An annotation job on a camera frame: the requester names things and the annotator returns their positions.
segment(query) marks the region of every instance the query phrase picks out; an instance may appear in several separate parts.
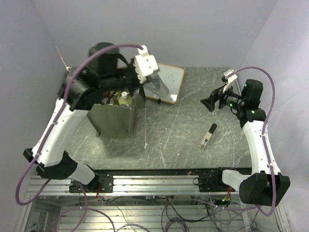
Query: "purple wall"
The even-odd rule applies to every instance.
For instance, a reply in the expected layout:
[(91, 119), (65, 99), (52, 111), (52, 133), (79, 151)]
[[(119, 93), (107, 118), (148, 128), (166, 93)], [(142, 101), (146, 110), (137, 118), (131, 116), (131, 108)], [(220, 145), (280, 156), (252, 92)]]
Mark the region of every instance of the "purple wall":
[[(283, 202), (295, 232), (308, 231), (309, 194), (309, 1), (280, 0), (241, 67), (259, 66), (272, 75), (276, 102), (269, 137), (277, 163), (292, 185)], [(271, 86), (263, 73), (243, 71), (240, 85), (264, 83), (261, 107), (268, 110)]]
[(0, 31), (0, 227), (11, 232), (23, 150), (43, 133), (66, 69), (31, 0), (1, 1)]
[[(160, 63), (241, 64), (277, 0), (33, 0), (68, 65), (102, 41), (145, 44)], [(127, 58), (134, 49), (122, 49)]]

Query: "orange wire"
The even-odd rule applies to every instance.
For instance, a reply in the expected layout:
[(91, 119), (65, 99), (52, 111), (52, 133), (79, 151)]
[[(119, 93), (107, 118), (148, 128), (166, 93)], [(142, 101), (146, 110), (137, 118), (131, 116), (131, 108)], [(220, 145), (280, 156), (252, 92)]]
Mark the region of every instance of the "orange wire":
[(101, 191), (101, 185), (98, 186), (98, 191), (97, 191), (97, 195), (96, 195), (96, 200), (99, 201), (99, 195), (100, 195), (100, 191)]
[(227, 187), (227, 198), (228, 200), (230, 201), (231, 200), (231, 192), (232, 192), (232, 189), (230, 186)]

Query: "bottle cap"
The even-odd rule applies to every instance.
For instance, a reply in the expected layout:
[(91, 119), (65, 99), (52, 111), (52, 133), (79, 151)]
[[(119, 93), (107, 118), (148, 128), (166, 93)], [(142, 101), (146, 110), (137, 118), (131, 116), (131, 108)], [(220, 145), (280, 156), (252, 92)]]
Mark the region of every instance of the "bottle cap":
[(126, 98), (126, 97), (127, 97), (127, 92), (123, 91), (123, 92), (121, 93), (121, 97)]

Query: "table surface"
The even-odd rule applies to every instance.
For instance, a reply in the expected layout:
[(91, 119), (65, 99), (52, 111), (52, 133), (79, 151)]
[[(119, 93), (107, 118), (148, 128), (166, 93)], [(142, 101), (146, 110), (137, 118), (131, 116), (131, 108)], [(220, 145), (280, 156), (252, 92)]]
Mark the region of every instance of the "table surface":
[[(137, 136), (100, 139), (85, 117), (67, 151), (93, 169), (251, 167), (248, 142), (228, 107), (210, 113), (200, 100), (221, 86), (227, 68), (184, 69), (177, 104), (147, 100), (138, 112)], [(218, 125), (205, 149), (199, 144)]]

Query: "marker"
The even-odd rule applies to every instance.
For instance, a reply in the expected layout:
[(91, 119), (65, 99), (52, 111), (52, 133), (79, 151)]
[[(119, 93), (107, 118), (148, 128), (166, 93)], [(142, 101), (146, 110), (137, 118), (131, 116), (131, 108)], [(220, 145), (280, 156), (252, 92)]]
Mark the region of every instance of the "marker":
[(205, 137), (203, 138), (201, 144), (199, 145), (200, 148), (204, 149), (207, 145), (207, 142), (211, 139), (211, 136), (217, 129), (217, 124), (213, 123), (212, 126), (209, 128), (208, 132), (206, 133)]

